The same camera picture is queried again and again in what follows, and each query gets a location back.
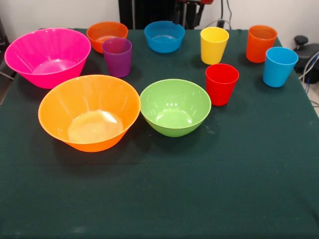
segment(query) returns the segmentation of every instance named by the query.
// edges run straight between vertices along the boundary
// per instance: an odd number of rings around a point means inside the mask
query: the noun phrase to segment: green bowl
[[[169,137],[194,131],[211,109],[210,98],[202,87],[180,79],[157,81],[146,87],[140,98],[146,121]]]

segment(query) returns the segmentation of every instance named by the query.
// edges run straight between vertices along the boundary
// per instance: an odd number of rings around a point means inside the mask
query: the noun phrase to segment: red cup
[[[206,70],[206,91],[213,106],[228,103],[238,81],[239,73],[228,64],[211,65]]]
[[[248,31],[246,57],[254,63],[266,60],[266,51],[273,47],[277,32],[272,27],[256,25]]]

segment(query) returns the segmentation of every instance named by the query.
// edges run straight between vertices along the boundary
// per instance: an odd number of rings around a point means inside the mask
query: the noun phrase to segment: purple cup
[[[103,43],[102,49],[111,76],[125,77],[130,73],[132,43],[129,40],[113,37]]]

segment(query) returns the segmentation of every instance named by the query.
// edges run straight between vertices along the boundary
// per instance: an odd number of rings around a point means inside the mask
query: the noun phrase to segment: bowl
[[[139,94],[112,76],[88,75],[66,81],[42,100],[38,118],[52,137],[85,152],[114,146],[137,119]]]
[[[157,81],[140,95],[141,112],[157,132],[180,137],[194,131],[208,116],[211,101],[199,85],[180,79]]]
[[[109,38],[127,38],[128,28],[119,22],[103,21],[88,28],[86,35],[91,41],[92,47],[97,52],[103,53],[102,44]]]
[[[149,47],[158,53],[176,51],[185,36],[185,29],[171,21],[155,21],[144,29]]]
[[[47,28],[19,37],[5,51],[6,64],[34,85],[52,89],[81,74],[89,39],[66,28]]]

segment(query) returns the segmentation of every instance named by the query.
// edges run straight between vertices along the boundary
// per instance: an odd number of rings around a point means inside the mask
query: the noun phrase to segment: white wall
[[[0,0],[0,18],[9,41],[42,27],[120,21],[118,0]]]
[[[286,47],[294,36],[306,35],[319,42],[319,0],[229,0],[233,29],[255,24],[272,26]],[[0,17],[9,40],[41,27],[89,27],[103,21],[119,21],[118,0],[0,0]],[[228,19],[226,1],[224,18]],[[201,25],[220,18],[220,0],[205,7]]]
[[[285,47],[293,48],[296,35],[319,42],[319,0],[229,0],[233,29],[248,29],[263,24],[273,27]],[[205,7],[199,28],[220,18],[220,0]],[[224,18],[229,19],[226,0]]]

